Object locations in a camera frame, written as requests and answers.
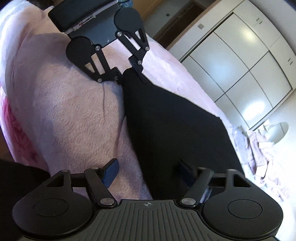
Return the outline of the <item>black trousers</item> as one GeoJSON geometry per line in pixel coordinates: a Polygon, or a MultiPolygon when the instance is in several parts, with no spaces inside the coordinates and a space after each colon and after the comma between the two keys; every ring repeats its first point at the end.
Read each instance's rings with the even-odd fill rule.
{"type": "Polygon", "coordinates": [[[242,170],[219,117],[152,84],[133,68],[121,85],[128,134],[153,199],[179,199],[198,168],[242,170]]]}

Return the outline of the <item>lilac pillow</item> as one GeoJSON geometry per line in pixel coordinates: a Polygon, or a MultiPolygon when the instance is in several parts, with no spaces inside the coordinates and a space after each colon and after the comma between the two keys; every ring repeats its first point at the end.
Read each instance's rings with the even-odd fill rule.
{"type": "Polygon", "coordinates": [[[281,187],[290,182],[286,161],[276,153],[275,144],[258,131],[231,128],[232,144],[243,171],[259,187],[281,187]]]}

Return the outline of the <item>wooden door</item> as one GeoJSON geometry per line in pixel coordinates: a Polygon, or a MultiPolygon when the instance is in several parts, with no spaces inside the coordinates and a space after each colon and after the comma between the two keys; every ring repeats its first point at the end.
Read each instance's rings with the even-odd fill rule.
{"type": "Polygon", "coordinates": [[[133,7],[144,20],[145,32],[167,48],[193,20],[213,3],[213,0],[139,0],[133,1],[133,7]]]}

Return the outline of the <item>round mirror shelf unit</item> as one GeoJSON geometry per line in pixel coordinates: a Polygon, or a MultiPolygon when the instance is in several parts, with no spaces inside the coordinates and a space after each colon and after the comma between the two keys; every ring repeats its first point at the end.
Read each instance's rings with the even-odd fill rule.
{"type": "Polygon", "coordinates": [[[288,132],[288,123],[281,122],[276,125],[272,125],[264,135],[267,141],[273,143],[274,145],[280,142],[288,132]]]}

